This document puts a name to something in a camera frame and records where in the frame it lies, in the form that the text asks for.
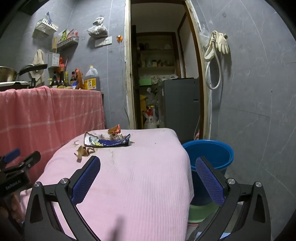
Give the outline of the person's left hand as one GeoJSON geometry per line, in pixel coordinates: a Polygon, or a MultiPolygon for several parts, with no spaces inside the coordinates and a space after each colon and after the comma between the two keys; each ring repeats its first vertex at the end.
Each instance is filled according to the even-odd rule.
{"type": "Polygon", "coordinates": [[[9,214],[11,214],[12,218],[17,222],[21,223],[24,220],[24,215],[22,213],[21,204],[19,201],[19,197],[16,193],[13,193],[10,198],[11,204],[8,205],[8,210],[1,207],[1,215],[5,218],[9,217],[9,214]]]}

